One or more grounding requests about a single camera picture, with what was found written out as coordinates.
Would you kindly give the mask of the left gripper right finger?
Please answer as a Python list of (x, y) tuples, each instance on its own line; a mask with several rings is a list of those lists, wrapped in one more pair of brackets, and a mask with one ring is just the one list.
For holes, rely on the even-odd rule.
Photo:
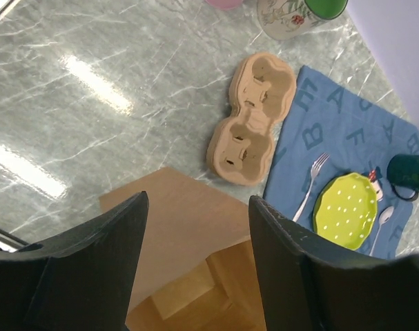
[(419, 330), (419, 254), (348, 250), (258, 196), (249, 226), (268, 330)]

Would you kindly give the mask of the brown paper bag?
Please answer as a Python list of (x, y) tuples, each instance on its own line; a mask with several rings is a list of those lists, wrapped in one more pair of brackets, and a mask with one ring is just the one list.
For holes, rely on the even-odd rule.
[(130, 330), (264, 330), (247, 205), (172, 168), (102, 195), (107, 212), (134, 194), (148, 220)]

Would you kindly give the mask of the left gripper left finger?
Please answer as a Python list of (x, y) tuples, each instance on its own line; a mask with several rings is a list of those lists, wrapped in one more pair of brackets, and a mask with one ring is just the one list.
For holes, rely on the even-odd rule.
[(126, 330), (148, 217), (142, 191), (19, 253), (40, 268), (23, 322), (35, 330)]

